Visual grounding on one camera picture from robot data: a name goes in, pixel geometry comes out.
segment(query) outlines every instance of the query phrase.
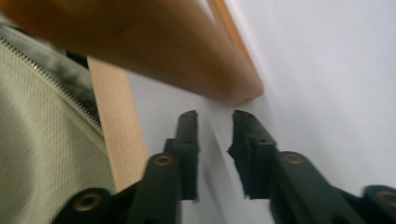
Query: black clamp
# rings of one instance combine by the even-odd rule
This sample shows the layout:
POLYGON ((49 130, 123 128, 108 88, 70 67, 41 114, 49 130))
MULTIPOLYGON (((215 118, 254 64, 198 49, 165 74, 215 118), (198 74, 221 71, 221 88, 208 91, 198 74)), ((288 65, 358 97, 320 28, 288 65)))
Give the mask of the black clamp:
POLYGON ((251 114, 233 114, 229 153, 250 199, 270 199, 277 224, 394 224, 396 189, 370 186, 358 198, 331 186, 305 156, 279 152, 251 114))
MULTIPOLYGON (((367 187, 361 198, 331 186, 305 156, 280 152, 251 114, 233 114, 229 153, 250 199, 270 199, 276 224, 395 224, 396 189, 367 187)), ((197 198, 197 113, 180 116, 175 139, 152 156, 143 179, 121 193, 86 189, 55 224, 179 224, 180 200, 197 198)))
POLYGON ((197 113, 179 117, 177 136, 148 160, 143 178, 124 191, 86 189, 69 200, 54 224, 179 224, 180 201, 197 199, 197 113))

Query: zipper teeth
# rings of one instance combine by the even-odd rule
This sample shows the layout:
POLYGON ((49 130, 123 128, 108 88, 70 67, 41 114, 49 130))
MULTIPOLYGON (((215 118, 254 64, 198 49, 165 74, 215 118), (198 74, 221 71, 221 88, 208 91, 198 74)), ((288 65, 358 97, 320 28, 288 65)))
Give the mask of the zipper teeth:
POLYGON ((100 122, 68 91, 66 90, 54 77, 52 77, 47 71, 41 68, 32 59, 27 57, 25 54, 20 52, 17 48, 12 46, 8 41, 6 41, 2 36, 0 36, 0 43, 14 53, 17 57, 31 66, 37 73, 39 73, 44 79, 46 79, 50 84, 52 84, 56 89, 58 89, 72 104, 74 104, 77 109, 92 123, 96 126, 99 131, 102 131, 100 122))

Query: beige fabric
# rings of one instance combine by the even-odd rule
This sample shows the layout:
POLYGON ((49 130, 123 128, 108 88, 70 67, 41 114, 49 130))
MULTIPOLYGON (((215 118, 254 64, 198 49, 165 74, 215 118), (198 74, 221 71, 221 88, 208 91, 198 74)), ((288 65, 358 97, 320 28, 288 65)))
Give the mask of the beige fabric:
MULTIPOLYGON (((66 58, 59 55, 59 60, 66 58)), ((114 189, 100 130, 4 45, 0 45, 0 183, 0 223, 50 223, 78 191, 114 189)))

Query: zipper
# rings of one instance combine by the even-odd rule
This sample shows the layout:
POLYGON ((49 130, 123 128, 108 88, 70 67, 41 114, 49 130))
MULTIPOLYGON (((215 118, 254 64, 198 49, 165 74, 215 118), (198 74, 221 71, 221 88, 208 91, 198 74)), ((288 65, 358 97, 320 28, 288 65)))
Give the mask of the zipper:
POLYGON ((83 105, 80 103, 67 89, 65 89, 58 80, 52 77, 46 70, 41 68, 37 63, 35 63, 28 56, 23 54, 20 50, 12 46, 8 41, 6 41, 2 36, 0 36, 0 44, 6 47, 14 55, 20 58, 24 63, 28 64, 33 70, 35 70, 40 76, 44 78, 52 87, 54 87, 64 99, 69 101, 70 105, 73 106, 80 114, 98 131, 102 132, 102 127, 99 122, 83 105))

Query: black plastic part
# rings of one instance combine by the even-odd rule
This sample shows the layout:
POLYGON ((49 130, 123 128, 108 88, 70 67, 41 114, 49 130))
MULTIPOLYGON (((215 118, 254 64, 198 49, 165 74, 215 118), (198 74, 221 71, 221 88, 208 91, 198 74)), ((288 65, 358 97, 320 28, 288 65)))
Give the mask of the black plastic part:
POLYGON ((386 186, 370 186, 361 199, 362 215, 371 223, 396 223, 396 189, 386 186))
POLYGON ((166 141, 164 153, 149 159, 140 182, 113 196, 105 189, 83 190, 69 200, 52 223, 180 223, 180 200, 197 198, 197 133, 197 113, 182 114, 176 138, 166 141), (90 203, 94 206, 87 209, 90 203))
POLYGON ((296 223, 365 223, 303 155, 280 152, 275 166, 274 190, 283 195, 278 200, 288 202, 296 223))
POLYGON ((253 115, 234 111, 233 144, 228 153, 234 159, 245 194, 250 199, 268 199, 276 143, 253 115))
POLYGON ((229 150, 250 199, 271 199, 278 224, 365 223, 311 162, 295 152, 279 152, 273 138, 251 114, 233 114, 229 150))
POLYGON ((179 163, 174 154, 160 153, 148 161, 126 224, 180 223, 179 163))
POLYGON ((86 189, 71 198, 53 224, 99 224, 110 207, 110 193, 105 189, 86 189))
POLYGON ((180 162, 181 200, 197 199, 198 114, 192 110, 180 115, 175 139, 167 139, 164 152, 177 155, 180 162))

